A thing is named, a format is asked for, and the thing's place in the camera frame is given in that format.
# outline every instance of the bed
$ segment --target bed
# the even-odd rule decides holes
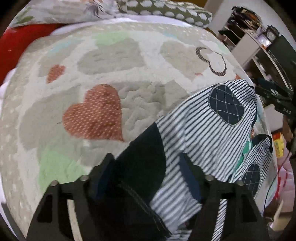
[[[235,79],[253,86],[214,35],[166,17],[73,24],[34,41],[5,90],[0,117],[2,185],[22,233],[51,181],[89,173],[189,96]],[[249,142],[258,134],[271,134],[259,98]],[[273,152],[254,196],[262,213],[275,175]]]

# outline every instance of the green polka dot pillow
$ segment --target green polka dot pillow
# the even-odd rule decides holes
[[[117,0],[123,13],[134,15],[160,15],[206,28],[212,20],[212,13],[189,2],[169,0]]]

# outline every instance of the screw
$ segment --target screw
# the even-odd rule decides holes
[[[83,181],[83,182],[87,181],[88,179],[89,179],[89,176],[88,175],[82,175],[80,177],[80,181]]]
[[[243,183],[242,180],[237,180],[237,181],[236,181],[236,184],[239,185],[239,186],[243,186],[243,185],[244,185],[244,183]]]
[[[214,178],[212,175],[206,175],[206,176],[205,176],[205,179],[206,179],[207,181],[213,181],[215,178]]]
[[[56,185],[58,185],[59,184],[59,182],[57,181],[57,180],[54,180],[54,181],[52,181],[51,183],[50,183],[50,185],[52,186],[52,187],[55,187]]]

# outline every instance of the white wall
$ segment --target white wall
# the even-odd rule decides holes
[[[224,0],[209,25],[209,28],[215,34],[218,34],[218,31],[224,27],[231,15],[231,9],[233,6],[244,6],[254,11],[261,17],[264,27],[267,27],[267,25],[275,26],[296,50],[296,42],[290,34],[288,28],[277,13],[263,0]]]

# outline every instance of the cord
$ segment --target cord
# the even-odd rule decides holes
[[[265,210],[265,205],[266,205],[266,201],[267,201],[268,193],[269,193],[269,191],[270,191],[270,189],[271,189],[271,187],[272,187],[272,185],[273,185],[275,179],[278,177],[280,169],[283,167],[283,165],[285,164],[285,162],[288,160],[288,157],[289,157],[290,153],[291,153],[291,151],[289,151],[289,153],[288,153],[288,155],[286,156],[284,162],[283,162],[283,163],[280,165],[280,167],[278,168],[277,174],[276,174],[276,176],[274,177],[272,183],[270,184],[270,187],[269,187],[269,189],[268,189],[268,191],[267,191],[267,194],[266,194],[266,197],[265,197],[263,212],[264,212],[264,210]]]

